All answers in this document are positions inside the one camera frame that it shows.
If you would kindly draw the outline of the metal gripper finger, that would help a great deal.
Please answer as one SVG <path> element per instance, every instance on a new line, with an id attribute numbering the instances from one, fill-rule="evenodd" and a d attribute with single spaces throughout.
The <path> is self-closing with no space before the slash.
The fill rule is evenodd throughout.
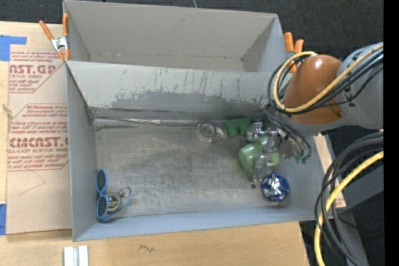
<path id="1" fill-rule="evenodd" d="M 254 163 L 252 180 L 259 182 L 262 180 L 266 171 L 273 166 L 273 161 L 269 154 L 262 154 Z"/>
<path id="2" fill-rule="evenodd" d="M 265 127 L 263 122 L 255 122 L 251 124 L 245 132 L 245 139 L 248 142 L 259 141 L 265 136 L 277 136 L 278 132 L 273 127 Z"/>

